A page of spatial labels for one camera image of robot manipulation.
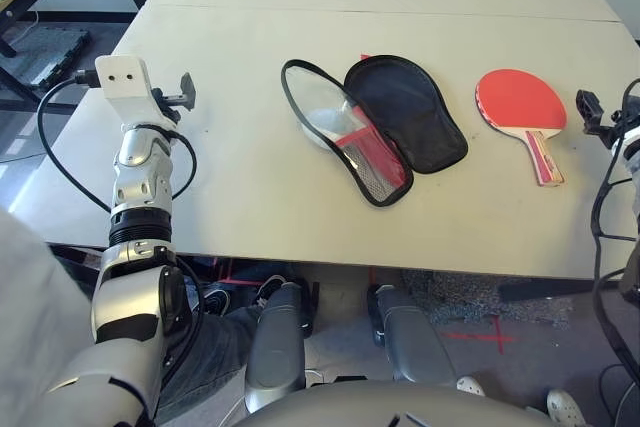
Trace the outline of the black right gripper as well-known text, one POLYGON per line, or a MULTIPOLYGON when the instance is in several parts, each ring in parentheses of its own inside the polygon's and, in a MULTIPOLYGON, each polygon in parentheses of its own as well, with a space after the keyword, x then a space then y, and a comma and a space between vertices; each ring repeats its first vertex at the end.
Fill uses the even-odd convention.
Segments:
MULTIPOLYGON (((599 99, 591 91, 578 90, 575 102, 578 113, 583 119, 584 133, 597 135, 600 128, 599 99)), ((611 115, 611 120, 614 124, 612 126, 602 126, 598 134, 606 148, 612 148, 617 141, 622 139, 630 125, 629 116, 623 109, 614 111, 611 115)))

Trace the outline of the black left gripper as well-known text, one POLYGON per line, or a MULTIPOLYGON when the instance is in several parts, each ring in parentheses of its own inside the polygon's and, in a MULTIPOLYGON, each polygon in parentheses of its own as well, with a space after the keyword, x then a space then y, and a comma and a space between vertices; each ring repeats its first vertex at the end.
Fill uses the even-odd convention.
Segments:
POLYGON ((196 90, 193 80, 189 72, 181 77, 180 87, 182 94, 164 96, 160 88, 151 90, 152 97, 159 107, 162 115, 172 122, 181 120, 180 113, 175 107, 182 106, 188 111, 192 111, 195 107, 196 90))

